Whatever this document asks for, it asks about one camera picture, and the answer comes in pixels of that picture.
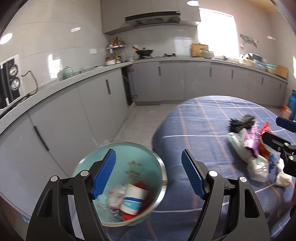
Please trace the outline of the red mesh net bag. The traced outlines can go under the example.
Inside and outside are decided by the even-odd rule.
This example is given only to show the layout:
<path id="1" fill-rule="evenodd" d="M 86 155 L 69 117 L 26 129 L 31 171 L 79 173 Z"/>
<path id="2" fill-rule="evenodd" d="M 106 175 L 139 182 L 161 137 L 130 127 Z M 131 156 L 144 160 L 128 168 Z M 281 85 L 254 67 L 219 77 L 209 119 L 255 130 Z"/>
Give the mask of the red mesh net bag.
<path id="1" fill-rule="evenodd" d="M 120 210 L 122 220 L 131 220 L 143 213 L 150 205 L 153 195 L 143 182 L 128 184 Z"/>

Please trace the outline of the white paper cup blue band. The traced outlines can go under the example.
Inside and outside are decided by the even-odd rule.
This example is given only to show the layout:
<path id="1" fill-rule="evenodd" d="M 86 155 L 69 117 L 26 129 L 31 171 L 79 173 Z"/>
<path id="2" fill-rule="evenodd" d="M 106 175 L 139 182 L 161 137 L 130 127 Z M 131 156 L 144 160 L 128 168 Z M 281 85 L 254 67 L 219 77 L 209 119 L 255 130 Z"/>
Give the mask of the white paper cup blue band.
<path id="1" fill-rule="evenodd" d="M 137 215 L 147 195 L 148 190 L 142 182 L 128 184 L 120 207 L 121 211 L 126 214 Z"/>

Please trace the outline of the blue gas cylinder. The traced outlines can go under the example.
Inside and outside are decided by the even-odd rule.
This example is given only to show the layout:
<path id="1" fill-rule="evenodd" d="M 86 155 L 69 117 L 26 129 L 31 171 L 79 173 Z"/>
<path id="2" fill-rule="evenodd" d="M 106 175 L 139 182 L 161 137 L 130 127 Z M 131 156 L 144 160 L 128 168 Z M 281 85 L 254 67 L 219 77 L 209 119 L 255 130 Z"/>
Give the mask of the blue gas cylinder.
<path id="1" fill-rule="evenodd" d="M 292 93 L 288 99 L 288 108 L 290 108 L 291 110 L 295 109 L 295 105 L 296 105 L 296 91 L 293 89 Z"/>

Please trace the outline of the microwave oven with dials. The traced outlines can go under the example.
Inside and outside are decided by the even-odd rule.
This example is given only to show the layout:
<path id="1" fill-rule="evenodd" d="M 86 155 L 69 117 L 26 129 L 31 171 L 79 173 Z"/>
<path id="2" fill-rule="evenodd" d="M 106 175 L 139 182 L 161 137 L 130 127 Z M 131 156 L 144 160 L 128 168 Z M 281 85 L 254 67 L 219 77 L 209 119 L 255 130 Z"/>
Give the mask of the microwave oven with dials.
<path id="1" fill-rule="evenodd" d="M 24 96 L 19 63 L 18 54 L 1 61 L 1 111 Z"/>

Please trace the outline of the black range hood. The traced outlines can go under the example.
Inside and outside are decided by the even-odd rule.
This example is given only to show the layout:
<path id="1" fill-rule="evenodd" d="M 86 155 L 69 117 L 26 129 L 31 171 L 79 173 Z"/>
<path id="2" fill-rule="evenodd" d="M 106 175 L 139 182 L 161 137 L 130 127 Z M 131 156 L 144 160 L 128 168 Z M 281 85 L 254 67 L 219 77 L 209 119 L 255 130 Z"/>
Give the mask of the black range hood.
<path id="1" fill-rule="evenodd" d="M 127 24 L 133 28 L 140 28 L 152 25 L 174 25 L 181 21 L 180 11 L 156 11 L 125 17 Z"/>

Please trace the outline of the grey lower kitchen cabinets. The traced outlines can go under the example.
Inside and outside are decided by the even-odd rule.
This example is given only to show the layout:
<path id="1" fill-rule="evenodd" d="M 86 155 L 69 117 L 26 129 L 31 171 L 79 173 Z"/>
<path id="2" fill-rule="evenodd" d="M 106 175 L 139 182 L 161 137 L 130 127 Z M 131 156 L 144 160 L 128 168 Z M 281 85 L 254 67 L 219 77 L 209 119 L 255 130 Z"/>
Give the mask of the grey lower kitchen cabinets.
<path id="1" fill-rule="evenodd" d="M 287 82 L 237 65 L 181 59 L 129 63 L 136 101 L 230 96 L 265 107 Z M 78 162 L 111 140 L 127 114 L 122 64 L 54 82 L 1 119 L 1 197 L 31 216 L 48 178 L 71 175 Z"/>

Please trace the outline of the wooden cutting board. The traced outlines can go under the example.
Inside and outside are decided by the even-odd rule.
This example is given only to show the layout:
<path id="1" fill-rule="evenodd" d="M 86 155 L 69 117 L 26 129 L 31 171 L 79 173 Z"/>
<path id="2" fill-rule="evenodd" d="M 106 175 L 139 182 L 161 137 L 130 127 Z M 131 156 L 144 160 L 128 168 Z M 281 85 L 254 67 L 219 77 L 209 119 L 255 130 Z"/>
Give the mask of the wooden cutting board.
<path id="1" fill-rule="evenodd" d="M 191 56 L 192 57 L 202 57 L 201 49 L 203 49 L 203 48 L 208 48 L 208 45 L 192 43 L 191 49 L 190 49 Z"/>

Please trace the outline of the clear green printed plastic bag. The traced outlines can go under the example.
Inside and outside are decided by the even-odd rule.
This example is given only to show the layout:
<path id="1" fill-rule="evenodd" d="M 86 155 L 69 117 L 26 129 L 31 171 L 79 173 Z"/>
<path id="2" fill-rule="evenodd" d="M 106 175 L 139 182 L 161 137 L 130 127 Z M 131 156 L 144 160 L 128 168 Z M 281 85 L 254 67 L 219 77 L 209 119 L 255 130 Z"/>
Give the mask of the clear green printed plastic bag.
<path id="1" fill-rule="evenodd" d="M 247 164 L 247 171 L 250 179 L 264 183 L 268 178 L 268 161 L 260 155 L 257 155 L 255 158 L 250 150 L 244 147 L 244 139 L 246 135 L 247 130 L 243 128 L 239 133 L 228 133 L 227 139 L 236 151 L 236 154 Z"/>

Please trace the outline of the black wok on stove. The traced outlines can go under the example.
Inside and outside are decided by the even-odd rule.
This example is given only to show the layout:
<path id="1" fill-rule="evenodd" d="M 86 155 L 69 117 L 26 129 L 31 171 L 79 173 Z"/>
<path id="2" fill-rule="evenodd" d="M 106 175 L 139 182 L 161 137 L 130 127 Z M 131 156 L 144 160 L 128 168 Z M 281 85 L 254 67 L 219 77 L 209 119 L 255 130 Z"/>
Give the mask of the black wok on stove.
<path id="1" fill-rule="evenodd" d="M 151 50 L 151 49 L 145 49 L 145 48 L 139 49 L 136 46 L 133 46 L 133 49 L 135 50 L 135 52 L 139 56 L 139 59 L 144 59 L 146 57 L 150 57 L 153 52 L 153 50 Z"/>

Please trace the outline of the spice rack with bottles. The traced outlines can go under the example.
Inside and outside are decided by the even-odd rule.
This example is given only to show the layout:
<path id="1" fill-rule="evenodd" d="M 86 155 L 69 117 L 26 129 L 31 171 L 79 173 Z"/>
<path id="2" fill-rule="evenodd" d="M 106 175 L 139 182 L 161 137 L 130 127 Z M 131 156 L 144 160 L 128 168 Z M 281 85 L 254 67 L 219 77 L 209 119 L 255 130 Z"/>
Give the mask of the spice rack with bottles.
<path id="1" fill-rule="evenodd" d="M 126 47 L 123 36 L 116 36 L 109 41 L 106 46 L 105 64 L 106 66 L 123 63 L 122 53 Z"/>

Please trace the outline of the green ceramic kettle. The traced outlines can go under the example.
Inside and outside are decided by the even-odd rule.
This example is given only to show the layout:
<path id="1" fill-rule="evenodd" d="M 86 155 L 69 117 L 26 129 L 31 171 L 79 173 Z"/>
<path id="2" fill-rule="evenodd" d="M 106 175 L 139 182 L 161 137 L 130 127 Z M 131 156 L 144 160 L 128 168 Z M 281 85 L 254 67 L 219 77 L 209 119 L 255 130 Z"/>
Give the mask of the green ceramic kettle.
<path id="1" fill-rule="evenodd" d="M 63 70 L 62 70 L 62 77 L 63 80 L 66 80 L 68 78 L 71 78 L 74 76 L 73 70 L 71 67 L 66 66 Z"/>

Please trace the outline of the teal metal trash bin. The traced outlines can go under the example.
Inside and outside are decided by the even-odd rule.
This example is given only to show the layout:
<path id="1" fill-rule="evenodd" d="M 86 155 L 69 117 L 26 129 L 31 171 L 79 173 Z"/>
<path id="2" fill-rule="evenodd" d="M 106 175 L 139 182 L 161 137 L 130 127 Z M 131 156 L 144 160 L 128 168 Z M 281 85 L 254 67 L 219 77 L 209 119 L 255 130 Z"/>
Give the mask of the teal metal trash bin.
<path id="1" fill-rule="evenodd" d="M 113 143 L 90 153 L 74 169 L 73 175 L 89 169 L 91 165 L 103 159 L 109 149 L 116 152 L 116 163 L 102 195 L 93 201 L 103 226 L 135 226 L 143 222 L 160 204 L 167 189 L 167 173 L 162 159 L 153 151 L 135 143 Z M 151 198 L 149 206 L 136 217 L 123 221 L 115 217 L 107 207 L 109 191 L 118 185 L 146 185 Z"/>

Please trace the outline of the purple snack wrapper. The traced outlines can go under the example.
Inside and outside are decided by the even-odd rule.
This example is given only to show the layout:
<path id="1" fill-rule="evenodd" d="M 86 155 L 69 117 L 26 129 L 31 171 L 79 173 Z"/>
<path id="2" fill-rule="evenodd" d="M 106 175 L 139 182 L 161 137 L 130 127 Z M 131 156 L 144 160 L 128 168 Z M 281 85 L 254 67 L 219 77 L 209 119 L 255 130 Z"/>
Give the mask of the purple snack wrapper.
<path id="1" fill-rule="evenodd" d="M 259 155 L 259 139 L 259 123 L 255 121 L 244 140 L 244 148 L 249 150 L 255 158 Z"/>

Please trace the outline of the blue plaid tablecloth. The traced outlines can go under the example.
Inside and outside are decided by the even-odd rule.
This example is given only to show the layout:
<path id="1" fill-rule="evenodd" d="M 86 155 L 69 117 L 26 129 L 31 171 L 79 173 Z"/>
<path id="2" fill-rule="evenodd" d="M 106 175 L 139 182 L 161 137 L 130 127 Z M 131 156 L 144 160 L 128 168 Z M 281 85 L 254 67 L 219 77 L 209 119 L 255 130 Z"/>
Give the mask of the blue plaid tablecloth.
<path id="1" fill-rule="evenodd" d="M 181 163 L 181 153 L 193 157 L 230 179 L 248 176 L 247 165 L 227 139 L 229 120 L 251 114 L 276 135 L 295 144 L 295 134 L 276 125 L 276 115 L 259 104 L 230 96 L 203 96 L 177 106 L 152 138 L 152 150 L 163 160 L 168 177 L 166 194 L 142 223 L 109 228 L 112 240 L 187 240 L 201 213 L 197 196 Z"/>

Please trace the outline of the grey plastic wrapper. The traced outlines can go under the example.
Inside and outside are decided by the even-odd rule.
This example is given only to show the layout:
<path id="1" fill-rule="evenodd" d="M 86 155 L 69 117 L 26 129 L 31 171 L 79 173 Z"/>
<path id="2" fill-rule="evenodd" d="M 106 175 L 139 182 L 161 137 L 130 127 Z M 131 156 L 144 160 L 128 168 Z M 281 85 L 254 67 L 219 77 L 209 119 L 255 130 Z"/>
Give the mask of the grey plastic wrapper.
<path id="1" fill-rule="evenodd" d="M 107 197 L 107 206 L 109 211 L 115 217 L 122 216 L 122 211 L 120 207 L 125 197 L 126 190 L 126 185 L 117 185 L 109 190 L 109 195 Z"/>

